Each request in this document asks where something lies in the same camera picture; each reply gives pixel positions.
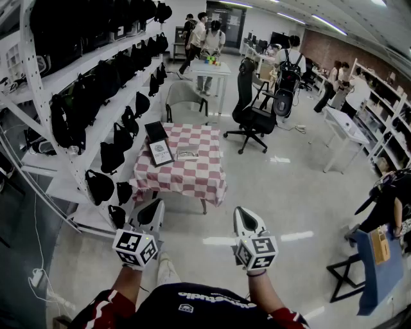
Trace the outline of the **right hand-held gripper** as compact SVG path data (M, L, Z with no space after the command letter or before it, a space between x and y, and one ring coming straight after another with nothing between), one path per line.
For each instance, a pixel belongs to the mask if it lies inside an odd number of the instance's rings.
M277 242L259 215L237 206L233 214L233 226L236 265L242 265L246 271L259 271L267 270L274 264L278 255Z

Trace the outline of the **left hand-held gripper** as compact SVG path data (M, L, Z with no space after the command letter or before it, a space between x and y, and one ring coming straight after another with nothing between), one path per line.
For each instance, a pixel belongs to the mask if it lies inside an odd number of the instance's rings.
M164 212L164 201L152 199L136 207L123 228L116 231L112 248L123 264L133 269L144 269L156 259L162 245L160 228Z

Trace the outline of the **grey glasses case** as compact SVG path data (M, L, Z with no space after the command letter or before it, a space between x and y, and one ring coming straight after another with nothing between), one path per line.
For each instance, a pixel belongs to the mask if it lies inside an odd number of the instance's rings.
M187 145L187 146L179 146L177 147L177 151L176 151L176 160L178 160L177 158L177 154L179 152L194 152L198 154L198 159L199 159L199 145Z

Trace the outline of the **person's right forearm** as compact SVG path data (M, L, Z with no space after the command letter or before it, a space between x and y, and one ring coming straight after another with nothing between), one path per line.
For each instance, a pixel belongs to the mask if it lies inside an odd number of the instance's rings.
M258 277L248 277L248 283L250 300L266 313L271 314L284 307L267 273Z

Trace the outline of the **person's left forearm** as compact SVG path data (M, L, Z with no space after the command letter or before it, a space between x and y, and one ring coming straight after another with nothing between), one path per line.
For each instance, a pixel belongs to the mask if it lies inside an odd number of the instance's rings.
M142 271L123 266L112 286L112 289L118 291L121 295L136 305L142 277Z

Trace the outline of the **person's legs and shoes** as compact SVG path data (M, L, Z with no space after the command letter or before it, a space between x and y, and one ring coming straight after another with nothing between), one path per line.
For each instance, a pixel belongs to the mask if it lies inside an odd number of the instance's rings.
M159 268L157 271L157 286L180 283L180 277L177 274L174 265L168 253L162 252L159 256Z

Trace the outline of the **small wooden-legged table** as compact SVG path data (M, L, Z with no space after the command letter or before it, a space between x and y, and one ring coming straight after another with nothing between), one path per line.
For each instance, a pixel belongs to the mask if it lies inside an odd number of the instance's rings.
M158 195L157 191L153 191L152 192L152 199L156 199ZM207 205L206 205L206 200L205 199L200 199L201 204L202 204L202 209L203 209L203 214L206 215L207 214Z

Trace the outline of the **person's black and red shirt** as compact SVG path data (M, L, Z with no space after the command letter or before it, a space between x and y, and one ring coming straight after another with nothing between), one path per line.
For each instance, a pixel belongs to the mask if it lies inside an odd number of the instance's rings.
M155 288L135 306L120 292L104 290L68 329L310 329L298 312L265 312L227 289L194 283Z

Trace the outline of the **pink and white checkered tablecloth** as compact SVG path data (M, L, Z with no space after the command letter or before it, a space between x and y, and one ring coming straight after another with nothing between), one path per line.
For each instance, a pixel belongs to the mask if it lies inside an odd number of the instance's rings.
M136 200L142 200L146 191L177 192L195 197L218 207L227 192L225 172L221 164L220 130L208 125L163 123L168 145L174 161L154 166L147 142L138 154L134 177L129 184L134 188ZM177 149L198 147L198 159L181 161Z

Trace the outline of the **wooden box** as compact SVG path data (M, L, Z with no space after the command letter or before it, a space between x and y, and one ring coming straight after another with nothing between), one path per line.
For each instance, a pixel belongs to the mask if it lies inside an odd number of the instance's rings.
M375 264L387 262L390 259L390 247L387 238L388 227L379 226L371 231L372 249L374 251Z

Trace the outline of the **blue table cover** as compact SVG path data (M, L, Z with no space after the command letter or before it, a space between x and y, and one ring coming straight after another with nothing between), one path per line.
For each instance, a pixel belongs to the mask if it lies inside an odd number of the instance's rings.
M357 314L369 316L403 278L401 246L399 241L388 232L390 258L383 263L376 264L371 234L357 230L354 239L365 269L365 285Z

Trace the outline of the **black office chair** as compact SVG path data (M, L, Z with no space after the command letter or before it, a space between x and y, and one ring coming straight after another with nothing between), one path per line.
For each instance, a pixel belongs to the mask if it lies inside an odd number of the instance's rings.
M229 134L245 136L243 146L238 150L242 154L250 138L258 142L263 147L263 153L267 153L268 147L259 138L273 132L277 125L276 115L273 109L266 111L270 99L277 100L277 96L270 91L261 91L265 96L263 103L256 107L255 100L252 97L252 79L255 65L250 58L244 58L241 61L238 77L238 102L232 112L233 120L239 124L239 130L229 130L224 132L223 137L227 138Z

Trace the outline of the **black oval hanging pack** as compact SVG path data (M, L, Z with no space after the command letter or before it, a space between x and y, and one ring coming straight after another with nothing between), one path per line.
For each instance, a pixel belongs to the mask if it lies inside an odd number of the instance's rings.
M275 92L274 112L277 116L288 118L292 111L293 93L286 89L278 89Z

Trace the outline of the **white side table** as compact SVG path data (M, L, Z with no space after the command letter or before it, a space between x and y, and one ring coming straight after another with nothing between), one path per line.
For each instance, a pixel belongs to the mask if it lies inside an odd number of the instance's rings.
M334 108L328 106L325 107L324 123L332 132L330 139L326 142L326 146L329 148L333 140L336 138L340 140L339 148L334 151L332 158L323 169L324 173L327 173L331 169L338 158L349 148L350 145L358 146L352 158L346 164L344 169L341 170L341 174L344 174L349 166L356 161L358 156L363 152L365 146L369 144L369 140L358 128L357 124L346 113Z

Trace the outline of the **row of black bags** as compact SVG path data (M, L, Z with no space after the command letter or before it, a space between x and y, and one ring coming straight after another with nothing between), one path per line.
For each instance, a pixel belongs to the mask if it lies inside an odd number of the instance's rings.
M41 77L67 67L84 55L122 38L144 31L149 20L164 23L171 8L162 0L34 0L29 27L35 44L35 61ZM74 84L51 99L51 124L56 142L81 154L86 148L85 130L109 100L155 57L162 57L168 44L164 32L119 52L113 59L102 60L90 72L80 75ZM163 64L149 83L154 82ZM143 143L143 125L155 118L155 90L137 93L134 107L127 107L114 126L114 139L100 145L99 172L88 170L86 184L93 203L100 205L113 193L119 204L109 215L115 227L129 214L131 188L128 180L137 153ZM55 155L51 143L47 150L35 152Z

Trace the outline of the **white metal shelving rack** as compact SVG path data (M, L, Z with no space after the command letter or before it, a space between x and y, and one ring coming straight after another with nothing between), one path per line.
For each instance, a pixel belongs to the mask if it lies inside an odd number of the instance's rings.
M109 211L119 204L113 193L108 200L95 205L89 193L85 174L99 172L100 145L114 139L114 126L121 121L127 107L134 107L136 94L148 94L148 84L162 57L155 57L143 71L138 72L99 111L96 121L85 130L86 148L76 154L72 148L61 147L55 140L51 124L51 99L72 86L82 74L92 71L100 61L113 59L119 52L131 50L142 42L158 36L164 25L149 20L144 31L122 38L94 50L67 67L47 77L41 77L35 61L35 44L28 25L34 0L21 1L20 36L15 40L19 50L27 84L19 92L0 92L0 108L9 109L21 121L49 141L55 155L47 156L27 150L18 157L6 136L0 132L0 143L26 182L61 219L78 232L87 232L113 238L116 227Z

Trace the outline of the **white storage shelving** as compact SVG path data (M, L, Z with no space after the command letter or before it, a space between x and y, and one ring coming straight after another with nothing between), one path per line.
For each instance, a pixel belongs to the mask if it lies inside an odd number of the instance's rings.
M407 94L355 60L350 77L359 73L370 76L370 96L354 118L369 140L365 147L368 160L379 173L411 168L411 102Z

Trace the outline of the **dark double door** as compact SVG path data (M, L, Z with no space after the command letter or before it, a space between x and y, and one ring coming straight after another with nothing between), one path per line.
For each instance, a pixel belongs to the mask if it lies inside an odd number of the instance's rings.
M247 7L207 0L206 13L206 28L211 27L212 21L219 21L226 36L225 47L240 49Z

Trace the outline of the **long ceiling light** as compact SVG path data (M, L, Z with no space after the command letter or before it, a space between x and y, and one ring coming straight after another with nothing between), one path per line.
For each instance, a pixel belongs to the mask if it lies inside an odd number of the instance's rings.
M304 21L299 20L299 19L296 19L296 18L294 18L294 17L292 17L292 16L289 16L289 15L286 15L286 14L284 14L284 13L277 12L277 15L279 15L279 16L281 16L281 17L284 17L284 18L286 18L286 19L289 19L289 20L291 20L291 21L295 21L295 22L297 22L297 23L299 23L299 24L306 25L306 23L305 23Z
M347 36L347 33L344 30L340 29L334 24L331 24L329 21L323 19L322 17L319 17L318 15L315 15L315 14L312 14L311 16L317 21L321 22L322 24L325 24L327 27L331 28L332 30L337 31L339 34Z

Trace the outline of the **black crossed table frame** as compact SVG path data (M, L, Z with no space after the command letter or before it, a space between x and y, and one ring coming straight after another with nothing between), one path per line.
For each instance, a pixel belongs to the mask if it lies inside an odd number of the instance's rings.
M336 303L363 292L365 288L365 282L363 281L361 283L355 283L349 278L351 265L359 262L360 260L361 259L359 254L354 254L343 262L328 265L326 267L327 271L337 279L337 285L331 295L331 299L329 301L330 303ZM339 292L343 284L349 285L353 290L340 295Z

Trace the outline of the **black frame with white print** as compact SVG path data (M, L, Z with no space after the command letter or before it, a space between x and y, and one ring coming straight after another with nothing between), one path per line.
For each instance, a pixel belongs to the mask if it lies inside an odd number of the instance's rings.
M166 139L162 139L148 145L152 156L153 165L159 167L174 162L173 155Z

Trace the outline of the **black picture frame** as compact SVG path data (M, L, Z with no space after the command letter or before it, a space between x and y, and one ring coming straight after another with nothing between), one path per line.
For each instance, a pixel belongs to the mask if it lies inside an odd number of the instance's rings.
M168 135L160 121L147 123L144 125L148 140L150 143L155 143L164 139L168 139Z

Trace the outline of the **black wall monitor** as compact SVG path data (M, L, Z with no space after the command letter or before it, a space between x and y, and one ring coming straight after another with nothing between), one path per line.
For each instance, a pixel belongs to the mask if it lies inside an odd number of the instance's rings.
M272 32L270 38L270 44L279 44L282 48L288 48L290 46L289 36L284 33Z

